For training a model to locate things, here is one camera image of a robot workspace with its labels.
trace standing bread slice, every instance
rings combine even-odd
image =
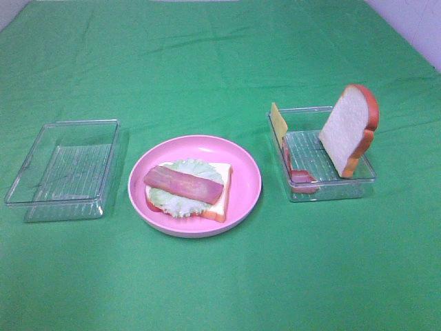
[[[371,145],[379,119],[372,92],[362,85],[348,85],[318,135],[340,177],[352,177],[358,159]]]

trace pink plate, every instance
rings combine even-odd
[[[144,175],[159,163],[188,158],[232,165],[227,219],[224,223],[202,217],[175,219],[148,208],[145,202]],[[261,187],[260,170],[246,150],[226,139],[203,135],[177,137],[153,147],[136,162],[128,183],[132,205],[152,227],[166,234],[185,238],[214,236],[239,224],[252,211]]]

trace toy bread slice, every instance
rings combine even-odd
[[[318,138],[340,177],[350,178],[378,126],[376,98],[362,85],[348,85],[337,100]]]
[[[228,206],[228,198],[229,198],[229,187],[231,181],[232,174],[232,166],[228,163],[217,163],[212,162],[209,163],[213,166],[217,173],[222,176],[223,180],[223,191],[220,194],[218,201],[211,205],[207,210],[202,211],[199,215],[192,214],[190,216],[201,216],[206,219],[212,219],[217,222],[224,222],[227,217],[227,206]],[[158,206],[154,205],[149,199],[150,186],[145,186],[145,198],[147,201],[147,205],[154,212],[164,212]]]

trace clear plastic container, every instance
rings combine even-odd
[[[45,124],[6,205],[26,222],[102,217],[115,175],[119,128],[116,119]]]
[[[289,200],[293,202],[360,198],[373,192],[372,183],[376,174],[366,155],[360,158],[352,178],[344,179],[338,176],[318,139],[318,133],[331,111],[331,106],[279,110],[288,125],[284,139],[286,151],[279,146],[271,115],[267,114],[283,173],[283,185]],[[300,174],[307,172],[311,177],[299,176],[294,181],[292,173],[297,170],[301,171]]]

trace green fabric surface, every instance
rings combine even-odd
[[[380,104],[363,199],[289,202],[265,113]],[[2,330],[441,330],[441,75],[363,1],[36,1],[0,32],[0,193],[44,123],[120,119],[111,211],[27,224],[0,207]],[[139,157],[186,134],[256,160],[253,212],[180,239],[136,213]]]

